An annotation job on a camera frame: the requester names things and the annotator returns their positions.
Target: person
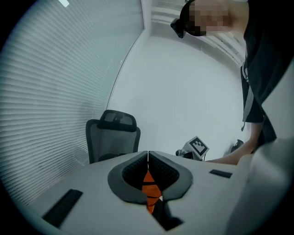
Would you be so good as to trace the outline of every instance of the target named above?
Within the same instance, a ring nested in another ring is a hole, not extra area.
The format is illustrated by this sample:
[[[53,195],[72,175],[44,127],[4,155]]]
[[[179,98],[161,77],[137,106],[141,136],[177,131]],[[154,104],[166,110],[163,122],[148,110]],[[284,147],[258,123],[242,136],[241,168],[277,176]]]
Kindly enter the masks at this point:
[[[287,1],[190,0],[180,19],[171,26],[182,38],[237,31],[246,41],[246,59],[241,67],[243,121],[251,123],[250,139],[226,157],[208,162],[237,165],[240,158],[276,135],[262,103],[282,78],[294,55],[291,6]]]

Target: black shirt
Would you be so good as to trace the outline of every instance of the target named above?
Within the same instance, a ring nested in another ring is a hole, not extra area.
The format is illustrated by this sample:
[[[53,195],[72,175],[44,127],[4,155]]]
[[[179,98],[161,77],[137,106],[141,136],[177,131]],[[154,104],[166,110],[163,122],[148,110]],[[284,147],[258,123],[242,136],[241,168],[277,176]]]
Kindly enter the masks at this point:
[[[246,122],[263,120],[259,140],[259,145],[262,145],[276,139],[261,104],[281,80],[294,55],[293,13],[290,4],[283,0],[249,0],[248,3],[249,22],[244,34],[247,47],[245,66],[254,103],[248,116],[250,120]]]

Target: black hair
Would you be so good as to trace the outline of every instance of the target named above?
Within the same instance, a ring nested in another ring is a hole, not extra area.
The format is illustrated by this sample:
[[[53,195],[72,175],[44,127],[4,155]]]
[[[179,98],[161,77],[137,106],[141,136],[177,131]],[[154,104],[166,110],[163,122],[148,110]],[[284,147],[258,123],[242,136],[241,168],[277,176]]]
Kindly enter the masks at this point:
[[[201,31],[200,26],[195,26],[194,19],[190,17],[190,5],[195,0],[189,0],[183,7],[181,14],[180,14],[180,22],[184,28],[184,30],[191,34],[192,36],[205,36],[206,31]]]

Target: office chair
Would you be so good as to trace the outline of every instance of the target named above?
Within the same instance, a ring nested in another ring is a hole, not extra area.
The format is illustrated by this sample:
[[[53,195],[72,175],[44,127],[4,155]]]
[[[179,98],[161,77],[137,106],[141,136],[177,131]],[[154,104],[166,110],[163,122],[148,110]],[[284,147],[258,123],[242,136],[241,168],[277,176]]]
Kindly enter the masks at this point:
[[[138,152],[140,136],[132,115],[106,110],[100,120],[89,120],[86,124],[90,164]]]

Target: chair headrest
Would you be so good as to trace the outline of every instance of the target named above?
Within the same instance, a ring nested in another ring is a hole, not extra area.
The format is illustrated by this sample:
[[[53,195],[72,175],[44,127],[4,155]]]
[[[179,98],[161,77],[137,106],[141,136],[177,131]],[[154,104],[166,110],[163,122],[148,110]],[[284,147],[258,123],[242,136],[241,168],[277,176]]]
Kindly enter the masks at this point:
[[[115,110],[106,110],[102,114],[97,127],[99,129],[136,132],[137,122],[130,114]]]

